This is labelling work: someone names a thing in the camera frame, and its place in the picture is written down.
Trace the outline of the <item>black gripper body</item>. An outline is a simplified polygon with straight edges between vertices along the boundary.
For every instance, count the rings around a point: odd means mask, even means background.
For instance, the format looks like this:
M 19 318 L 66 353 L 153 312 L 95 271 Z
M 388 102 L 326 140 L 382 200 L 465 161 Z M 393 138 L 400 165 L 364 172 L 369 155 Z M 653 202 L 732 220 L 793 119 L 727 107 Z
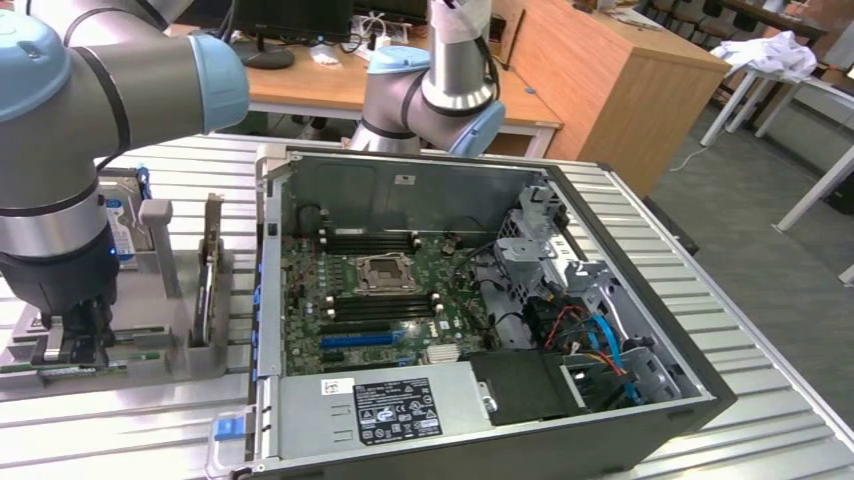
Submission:
M 1 254 L 1 274 L 14 296 L 47 315 L 75 316 L 78 307 L 117 297 L 118 258 L 113 249 L 93 249 L 49 258 Z

